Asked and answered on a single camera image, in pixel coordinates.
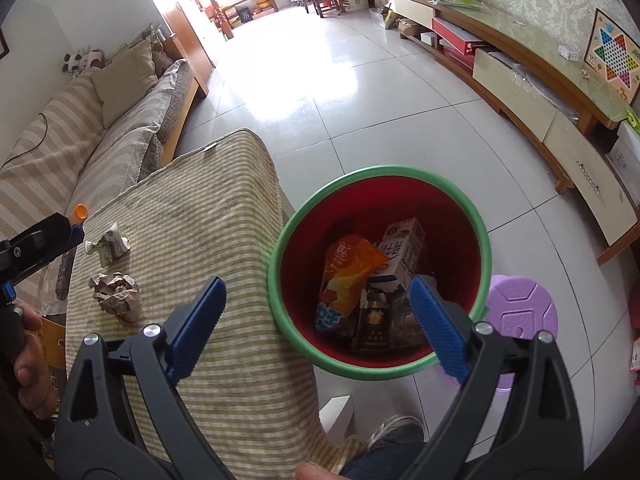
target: sneaker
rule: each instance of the sneaker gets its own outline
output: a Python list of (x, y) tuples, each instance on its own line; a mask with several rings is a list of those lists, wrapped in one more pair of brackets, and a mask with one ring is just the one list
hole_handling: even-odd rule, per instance
[(388, 444), (423, 442), (425, 427), (422, 421), (413, 415), (394, 415), (380, 424), (367, 440), (369, 451)]

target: metal screw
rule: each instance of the metal screw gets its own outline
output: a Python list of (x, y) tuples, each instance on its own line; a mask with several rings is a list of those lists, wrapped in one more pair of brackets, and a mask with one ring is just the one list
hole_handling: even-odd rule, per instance
[(538, 339), (543, 343), (552, 343), (554, 341), (554, 337), (550, 332), (546, 330), (541, 330), (538, 334)]
[(486, 321), (481, 321), (480, 323), (476, 323), (475, 330), (476, 332), (482, 335), (489, 335), (494, 333), (494, 327), (492, 327)]
[(87, 346), (95, 345), (98, 339), (100, 339), (100, 337), (96, 333), (91, 332), (84, 336), (84, 344)]
[(159, 325), (147, 325), (142, 329), (142, 333), (147, 337), (156, 337), (162, 329)]

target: chinese checkers board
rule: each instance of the chinese checkers board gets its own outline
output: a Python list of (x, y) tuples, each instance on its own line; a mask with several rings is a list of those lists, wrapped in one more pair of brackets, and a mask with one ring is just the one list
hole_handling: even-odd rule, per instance
[(584, 57), (627, 103), (640, 88), (640, 47), (600, 9), (591, 31), (591, 43)]

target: purple stool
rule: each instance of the purple stool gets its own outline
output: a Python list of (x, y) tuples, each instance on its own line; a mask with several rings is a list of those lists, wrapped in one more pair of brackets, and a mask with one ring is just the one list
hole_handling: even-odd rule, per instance
[[(558, 338), (558, 313), (554, 301), (546, 288), (530, 278), (492, 276), (486, 306), (489, 313), (485, 321), (502, 335), (533, 339), (540, 330), (547, 330)], [(513, 374), (503, 374), (496, 389), (509, 391), (512, 384)]]

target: jeans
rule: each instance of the jeans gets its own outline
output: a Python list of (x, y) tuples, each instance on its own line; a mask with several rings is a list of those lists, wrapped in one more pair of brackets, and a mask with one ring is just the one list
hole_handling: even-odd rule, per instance
[(399, 428), (342, 468), (351, 480), (398, 480), (427, 445), (411, 429)]

